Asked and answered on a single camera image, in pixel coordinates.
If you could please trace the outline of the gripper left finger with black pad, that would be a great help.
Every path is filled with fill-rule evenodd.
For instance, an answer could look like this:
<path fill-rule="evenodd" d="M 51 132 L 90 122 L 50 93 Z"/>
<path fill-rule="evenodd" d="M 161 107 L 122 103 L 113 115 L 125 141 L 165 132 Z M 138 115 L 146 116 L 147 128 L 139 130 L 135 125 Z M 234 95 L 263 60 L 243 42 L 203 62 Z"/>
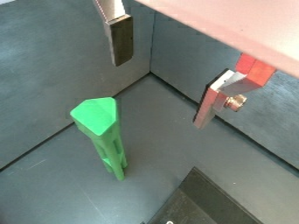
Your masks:
<path fill-rule="evenodd" d="M 134 18 L 127 14 L 122 0 L 93 1 L 103 20 L 113 63 L 119 67 L 134 56 Z"/>

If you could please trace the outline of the gripper red and silver right finger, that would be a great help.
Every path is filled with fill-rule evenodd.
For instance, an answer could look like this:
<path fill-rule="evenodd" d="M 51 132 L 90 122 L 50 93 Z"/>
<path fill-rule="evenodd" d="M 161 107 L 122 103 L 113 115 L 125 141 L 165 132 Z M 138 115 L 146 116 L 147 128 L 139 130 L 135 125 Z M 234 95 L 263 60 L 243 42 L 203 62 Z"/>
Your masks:
<path fill-rule="evenodd" d="M 194 125 L 203 129 L 223 109 L 238 112 L 247 101 L 243 94 L 262 88 L 275 72 L 266 62 L 242 53 L 235 70 L 226 69 L 206 86 Z"/>

